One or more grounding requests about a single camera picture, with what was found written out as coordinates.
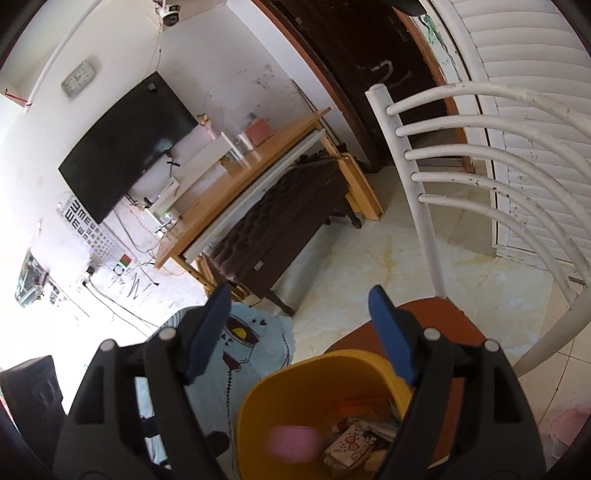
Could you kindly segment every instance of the trash can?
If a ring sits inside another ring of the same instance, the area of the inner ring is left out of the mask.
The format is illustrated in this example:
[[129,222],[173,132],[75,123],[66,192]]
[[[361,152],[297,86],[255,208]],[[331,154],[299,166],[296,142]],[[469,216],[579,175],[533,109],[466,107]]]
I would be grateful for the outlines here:
[[[242,480],[329,480],[322,456],[310,463],[284,463],[265,450],[277,425],[317,428],[329,437],[343,420],[337,402],[355,398],[393,401],[404,416],[412,392],[385,358],[363,350],[340,350],[297,363],[265,377],[242,404],[236,432],[236,454]],[[356,469],[347,479],[369,479]]]

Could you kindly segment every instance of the dark brown door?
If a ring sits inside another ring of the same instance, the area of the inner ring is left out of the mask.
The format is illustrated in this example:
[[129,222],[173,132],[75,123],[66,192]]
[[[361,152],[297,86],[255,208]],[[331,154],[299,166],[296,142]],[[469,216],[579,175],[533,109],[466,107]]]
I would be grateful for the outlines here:
[[[379,0],[273,2],[338,81],[381,158],[390,158],[365,92],[375,83],[384,83],[398,101],[436,86],[420,50],[394,10]],[[410,123],[445,115],[446,107],[440,100],[401,117],[404,123]]]

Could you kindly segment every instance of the pink plastic bag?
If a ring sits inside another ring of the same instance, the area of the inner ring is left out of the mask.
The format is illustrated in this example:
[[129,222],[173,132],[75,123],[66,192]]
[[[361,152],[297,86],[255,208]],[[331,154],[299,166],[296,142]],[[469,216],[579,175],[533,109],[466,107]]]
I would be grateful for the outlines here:
[[562,410],[550,423],[552,457],[564,455],[591,414],[590,405],[573,404]]

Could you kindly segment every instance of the security camera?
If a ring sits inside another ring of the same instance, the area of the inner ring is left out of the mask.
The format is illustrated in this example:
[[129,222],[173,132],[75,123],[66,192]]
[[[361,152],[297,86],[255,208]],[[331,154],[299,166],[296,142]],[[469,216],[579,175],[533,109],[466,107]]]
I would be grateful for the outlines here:
[[164,5],[158,8],[158,14],[162,18],[162,22],[167,27],[176,25],[180,19],[179,12],[181,11],[180,5]]

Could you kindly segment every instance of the marble tile floor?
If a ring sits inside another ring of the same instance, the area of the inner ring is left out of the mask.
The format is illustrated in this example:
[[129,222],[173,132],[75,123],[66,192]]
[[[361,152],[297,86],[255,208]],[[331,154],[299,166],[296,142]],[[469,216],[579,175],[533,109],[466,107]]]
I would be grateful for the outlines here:
[[[294,317],[294,361],[320,355],[368,321],[367,294],[381,284],[395,304],[433,295],[395,168],[369,177],[386,213],[359,231],[346,220],[324,226],[276,286]],[[429,184],[428,193],[487,202],[472,187]],[[551,275],[494,257],[488,220],[432,207],[450,298],[516,361],[566,311]],[[566,401],[591,400],[591,327],[522,380],[542,425]]]

